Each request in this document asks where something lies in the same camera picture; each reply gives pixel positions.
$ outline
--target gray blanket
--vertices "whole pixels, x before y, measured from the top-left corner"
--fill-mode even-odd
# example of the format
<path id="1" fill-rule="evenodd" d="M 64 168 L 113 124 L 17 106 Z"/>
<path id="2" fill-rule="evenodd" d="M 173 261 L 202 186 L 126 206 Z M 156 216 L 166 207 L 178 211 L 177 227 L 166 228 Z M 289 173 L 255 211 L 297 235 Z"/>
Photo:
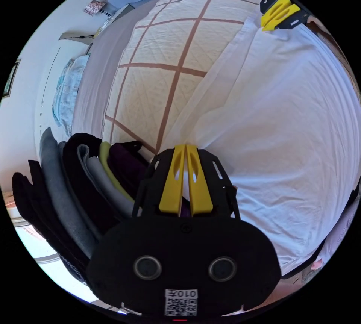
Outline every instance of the gray blanket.
<path id="1" fill-rule="evenodd" d="M 94 40 L 74 107 L 72 134 L 102 136 L 104 113 L 120 57 L 137 22 L 158 1 L 149 1 L 115 20 Z"/>

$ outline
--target stack of folded clothes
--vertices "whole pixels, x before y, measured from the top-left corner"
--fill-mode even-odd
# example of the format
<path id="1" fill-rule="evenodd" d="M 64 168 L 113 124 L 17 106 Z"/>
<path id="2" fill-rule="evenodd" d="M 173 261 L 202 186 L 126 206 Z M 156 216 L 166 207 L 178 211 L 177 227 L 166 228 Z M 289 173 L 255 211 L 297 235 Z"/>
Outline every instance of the stack of folded clothes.
<path id="1" fill-rule="evenodd" d="M 20 215 L 84 284 L 86 267 L 103 235 L 132 217 L 149 164 L 139 154 L 141 147 L 138 141 L 110 145 L 87 133 L 58 143 L 48 128 L 41 137 L 40 163 L 29 160 L 32 184 L 20 173 L 13 175 Z M 186 200 L 181 216 L 190 216 Z"/>

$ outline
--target qr code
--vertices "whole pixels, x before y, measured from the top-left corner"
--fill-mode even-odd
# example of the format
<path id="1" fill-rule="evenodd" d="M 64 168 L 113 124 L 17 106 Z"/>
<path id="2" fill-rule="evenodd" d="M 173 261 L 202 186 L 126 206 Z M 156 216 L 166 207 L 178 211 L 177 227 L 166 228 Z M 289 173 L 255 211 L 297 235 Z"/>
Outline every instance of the qr code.
<path id="1" fill-rule="evenodd" d="M 166 298 L 165 315 L 196 316 L 197 299 Z"/>

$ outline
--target yellow bracket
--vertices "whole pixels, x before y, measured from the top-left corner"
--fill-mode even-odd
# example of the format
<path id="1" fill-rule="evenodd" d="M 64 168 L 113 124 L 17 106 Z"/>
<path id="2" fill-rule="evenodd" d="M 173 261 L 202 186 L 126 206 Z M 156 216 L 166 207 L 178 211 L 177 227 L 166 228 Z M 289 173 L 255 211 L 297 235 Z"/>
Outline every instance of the yellow bracket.
<path id="1" fill-rule="evenodd" d="M 185 145 L 177 145 L 174 148 L 172 163 L 159 204 L 159 210 L 161 212 L 178 214 L 178 216 L 181 213 L 184 155 Z"/>
<path id="2" fill-rule="evenodd" d="M 189 198 L 192 216 L 210 213 L 213 209 L 197 146 L 187 145 Z"/>
<path id="3" fill-rule="evenodd" d="M 185 155 L 187 155 L 188 162 L 191 214 L 194 216 L 210 213 L 213 204 L 200 164 L 197 146 L 194 145 L 177 145 L 174 148 L 159 210 L 164 213 L 177 214 L 178 216 L 181 214 Z"/>
<path id="4" fill-rule="evenodd" d="M 297 11 L 300 11 L 300 8 L 290 0 L 277 0 L 261 17 L 262 31 L 274 30 L 278 24 Z"/>

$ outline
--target blue blanket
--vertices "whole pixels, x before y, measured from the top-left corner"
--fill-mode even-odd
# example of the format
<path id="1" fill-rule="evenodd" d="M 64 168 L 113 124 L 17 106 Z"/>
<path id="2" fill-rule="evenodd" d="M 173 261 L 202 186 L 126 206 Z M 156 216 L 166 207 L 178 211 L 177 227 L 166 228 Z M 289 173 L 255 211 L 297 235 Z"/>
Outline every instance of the blue blanket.
<path id="1" fill-rule="evenodd" d="M 53 117 L 58 127 L 62 126 L 68 137 L 71 136 L 73 112 L 83 72 L 89 55 L 69 60 L 64 67 L 56 86 L 53 100 Z"/>

